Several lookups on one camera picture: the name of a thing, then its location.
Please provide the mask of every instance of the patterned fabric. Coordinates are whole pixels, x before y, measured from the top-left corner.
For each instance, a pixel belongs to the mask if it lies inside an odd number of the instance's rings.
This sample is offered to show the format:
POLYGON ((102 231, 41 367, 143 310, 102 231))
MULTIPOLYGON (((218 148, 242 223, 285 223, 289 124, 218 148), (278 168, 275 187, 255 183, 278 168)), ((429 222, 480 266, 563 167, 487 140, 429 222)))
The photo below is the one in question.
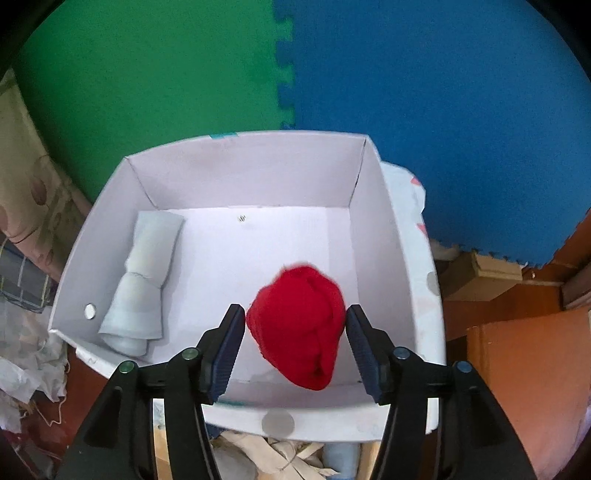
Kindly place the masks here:
POLYGON ((19 307, 40 313, 51 305, 57 283, 0 233, 0 293, 19 307))
POLYGON ((0 231, 59 281, 89 211, 47 155, 9 70, 0 82, 0 231))

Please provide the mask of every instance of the rolled white cloth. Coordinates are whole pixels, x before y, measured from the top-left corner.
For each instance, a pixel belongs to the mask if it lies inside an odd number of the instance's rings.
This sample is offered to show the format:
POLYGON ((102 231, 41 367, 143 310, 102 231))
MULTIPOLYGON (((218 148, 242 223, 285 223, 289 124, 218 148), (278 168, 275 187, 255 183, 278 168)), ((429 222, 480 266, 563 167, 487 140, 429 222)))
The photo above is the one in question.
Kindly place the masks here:
POLYGON ((183 222, 184 217, 171 212, 138 213, 126 272, 99 329, 113 350, 142 356, 148 340, 162 338, 161 289, 183 222))

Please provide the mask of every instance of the blue foam mat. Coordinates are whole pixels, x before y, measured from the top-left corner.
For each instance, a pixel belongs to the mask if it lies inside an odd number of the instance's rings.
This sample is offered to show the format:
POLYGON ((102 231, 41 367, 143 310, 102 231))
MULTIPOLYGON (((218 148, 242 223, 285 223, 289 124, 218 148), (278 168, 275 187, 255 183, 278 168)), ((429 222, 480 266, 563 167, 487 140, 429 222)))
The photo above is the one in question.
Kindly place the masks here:
POLYGON ((274 0, 295 128, 366 133, 427 191, 429 236, 551 260, 591 206, 591 82, 525 0, 274 0))

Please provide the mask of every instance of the cardboard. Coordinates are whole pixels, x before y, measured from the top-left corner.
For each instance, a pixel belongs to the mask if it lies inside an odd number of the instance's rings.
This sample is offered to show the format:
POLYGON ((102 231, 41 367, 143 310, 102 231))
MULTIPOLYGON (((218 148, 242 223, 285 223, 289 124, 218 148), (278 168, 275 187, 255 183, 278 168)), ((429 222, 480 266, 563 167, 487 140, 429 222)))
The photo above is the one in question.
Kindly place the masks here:
MULTIPOLYGON (((200 137, 126 157, 74 246, 51 328, 93 369, 111 375, 125 357, 110 350, 97 331, 125 271, 137 213, 158 209, 186 220, 162 289, 164 337, 150 342, 140 365, 166 362, 194 346, 203 332, 219 325, 231 303, 248 309, 283 266, 301 262, 334 279, 346 306, 360 303, 396 345, 444 362, 440 300, 426 282, 433 260, 427 238, 412 223, 412 215, 417 216, 409 197, 415 188, 412 174, 389 167, 394 171, 385 180, 368 137, 322 132, 200 137), (394 201, 389 193, 387 182, 399 179, 404 188, 398 186, 397 195, 408 201, 394 201), (399 222, 408 230, 405 235, 399 222), (427 299, 423 312, 413 277, 420 279, 427 299), (92 320, 84 316, 89 303, 96 307, 92 320), (419 316, 424 320, 418 322, 419 316)), ((204 414, 211 423, 263 434, 265 412, 286 408, 296 418, 292 438, 377 439, 387 408, 373 405, 359 381, 346 335, 331 384, 312 392, 275 370, 247 330, 226 394, 204 414), (241 415, 234 416, 237 404, 241 415), (327 434, 321 424, 310 424, 308 415, 327 408, 335 414, 338 409, 365 412, 366 424, 327 434)), ((433 408, 429 429, 437 424, 433 408)))
POLYGON ((464 252, 439 276, 446 300, 488 301, 522 281, 517 263, 464 252))

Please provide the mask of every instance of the gray towel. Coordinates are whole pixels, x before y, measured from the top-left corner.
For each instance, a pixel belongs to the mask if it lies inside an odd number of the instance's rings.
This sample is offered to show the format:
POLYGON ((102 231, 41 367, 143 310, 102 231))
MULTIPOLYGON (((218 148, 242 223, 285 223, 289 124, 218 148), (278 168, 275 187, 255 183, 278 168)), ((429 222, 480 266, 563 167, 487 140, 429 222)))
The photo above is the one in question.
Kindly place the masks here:
POLYGON ((51 305, 57 284, 0 232, 0 294, 19 307, 40 313, 51 305))

